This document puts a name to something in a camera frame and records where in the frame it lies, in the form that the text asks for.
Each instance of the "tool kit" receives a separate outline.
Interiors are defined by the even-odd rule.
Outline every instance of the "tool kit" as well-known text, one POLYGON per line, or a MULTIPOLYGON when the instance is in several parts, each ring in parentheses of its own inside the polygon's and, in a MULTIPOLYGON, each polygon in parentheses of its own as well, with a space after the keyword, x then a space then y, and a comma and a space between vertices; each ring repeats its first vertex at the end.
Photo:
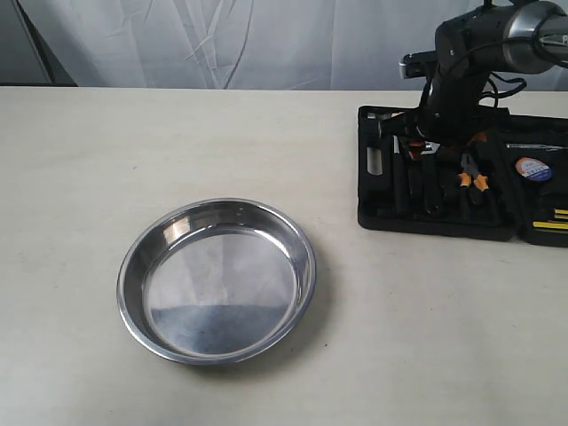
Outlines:
POLYGON ((359 109, 367 229, 568 247, 568 120, 511 115, 465 148, 380 137, 405 109, 359 109))

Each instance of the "black tool case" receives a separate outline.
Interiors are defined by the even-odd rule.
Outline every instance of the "black tool case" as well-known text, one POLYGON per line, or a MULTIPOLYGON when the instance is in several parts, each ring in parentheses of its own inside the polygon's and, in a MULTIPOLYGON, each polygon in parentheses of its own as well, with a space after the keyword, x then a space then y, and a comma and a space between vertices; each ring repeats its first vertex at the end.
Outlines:
POLYGON ((464 199, 466 191, 460 189, 461 153, 452 149, 436 153, 436 176, 432 179, 430 173, 424 173, 423 157, 414 160, 410 155, 408 141, 399 143, 400 156, 396 158, 394 137, 379 138, 382 117, 404 111, 380 106, 359 109, 361 226, 494 241, 508 241, 518 235, 532 244, 568 247, 568 150, 530 147, 568 146, 568 120, 511 115, 507 129, 489 129, 485 141, 471 144, 468 151, 479 172, 488 176, 490 187, 483 193, 486 198, 473 204, 476 197, 464 199), (511 144, 523 147, 508 147, 511 144), (516 164, 523 157, 546 163, 552 178, 533 182, 522 177, 516 164), (427 185, 428 194, 435 185, 442 196, 442 209, 436 214, 425 206, 427 185), (406 199, 404 209, 396 200, 401 194, 406 199))

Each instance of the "yellow tool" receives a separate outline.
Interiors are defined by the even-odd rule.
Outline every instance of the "yellow tool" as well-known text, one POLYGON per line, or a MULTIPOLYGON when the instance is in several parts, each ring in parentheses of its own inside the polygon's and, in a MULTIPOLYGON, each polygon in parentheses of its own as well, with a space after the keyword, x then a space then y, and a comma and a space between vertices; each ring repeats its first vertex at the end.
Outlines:
POLYGON ((568 224, 563 224, 560 222, 532 222, 532 226, 541 229, 558 229, 562 231, 568 231, 568 224))

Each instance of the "black plastic case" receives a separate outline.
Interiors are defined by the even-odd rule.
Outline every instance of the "black plastic case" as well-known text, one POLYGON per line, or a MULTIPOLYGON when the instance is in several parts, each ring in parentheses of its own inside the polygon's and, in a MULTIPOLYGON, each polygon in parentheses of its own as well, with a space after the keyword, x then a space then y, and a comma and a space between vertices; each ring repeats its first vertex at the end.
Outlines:
POLYGON ((394 168, 397 161, 393 153, 394 139, 380 139, 378 135, 382 116, 403 111, 380 106, 359 109, 358 220, 361 226, 372 230, 494 241, 508 241, 518 235, 532 244, 568 247, 568 229, 541 229, 533 225, 536 222, 564 222, 556 218, 555 211, 568 210, 568 150, 507 148, 508 144, 568 146, 568 120, 513 115, 511 122, 515 124, 515 131, 492 129, 485 133, 486 142, 472 144, 469 151, 479 172, 489 177, 491 191, 484 193, 489 198, 484 199, 483 205, 469 205, 468 217, 462 211, 462 199, 456 200, 455 188, 449 185, 459 188, 461 155, 447 149, 437 155, 438 177, 444 178, 435 185, 444 184, 447 191, 443 193, 447 197, 443 203, 444 211, 432 216, 426 212, 423 195, 421 197, 416 190, 419 185, 412 185, 415 191, 411 192, 408 182, 410 169, 413 182, 419 181, 415 178, 421 174, 423 180, 423 161, 413 161, 401 147, 404 178, 398 175, 395 179, 395 171, 399 172, 400 167, 394 168), (553 170, 552 179, 536 183, 521 177, 515 168, 521 157, 548 164, 553 170), (410 209, 402 214, 395 207, 396 185, 402 185, 410 199, 410 209))

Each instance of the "bowl rim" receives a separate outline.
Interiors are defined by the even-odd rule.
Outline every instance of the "bowl rim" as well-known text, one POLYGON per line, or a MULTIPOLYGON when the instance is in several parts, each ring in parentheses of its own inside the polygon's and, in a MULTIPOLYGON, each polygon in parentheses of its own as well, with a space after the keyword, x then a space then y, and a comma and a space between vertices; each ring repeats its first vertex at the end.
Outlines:
POLYGON ((122 322, 130 332, 130 334, 144 347, 146 347, 149 351, 153 352, 154 354, 171 360, 175 362, 179 362, 182 364, 188 365, 195 365, 195 366, 212 366, 212 365, 223 365, 223 364, 232 364, 236 362, 244 361, 245 359, 250 359, 259 353, 267 351, 268 349, 272 348, 277 342, 282 340, 299 322, 299 320, 305 314, 310 302, 312 301, 313 294, 316 288, 316 276, 317 276, 317 262, 316 256, 313 251, 313 247, 308 240, 308 237, 292 219, 286 216, 284 213, 280 212, 279 210, 263 204, 259 201, 252 201, 244 198, 212 198, 203 201, 197 201, 190 204, 186 204, 183 207, 175 209, 170 213, 162 216, 155 222, 153 222, 150 226, 148 226, 132 243, 126 256, 122 260, 120 271, 118 273, 118 279, 116 283, 116 300, 118 303, 118 311, 121 315, 122 322), (188 211, 189 209, 196 209, 198 207, 202 207, 206 204, 217 203, 217 202, 238 202, 238 203, 245 203, 251 206, 263 209, 267 213, 276 216, 280 219, 287 227, 289 227, 298 237, 298 239, 303 244, 307 256, 308 256, 308 265, 310 267, 309 276, 308 276, 308 283, 307 283, 307 294, 304 299, 304 302, 300 304, 297 309, 295 309, 294 313, 288 318, 286 323, 283 325, 281 329, 279 329, 276 333, 271 335, 268 339, 266 339, 262 344, 258 346, 254 346, 250 351, 241 350, 238 352, 234 352, 233 354, 221 355, 221 356, 211 356, 211 357, 195 357, 191 355, 185 355, 181 353, 177 353, 167 349, 164 346, 160 346, 152 342, 146 335, 136 326, 130 313, 126 308, 126 301, 124 295, 124 279, 126 274, 126 266, 130 263, 132 259, 132 255, 134 251, 138 248, 140 242, 157 226, 164 225, 166 222, 170 221, 173 217, 188 211))

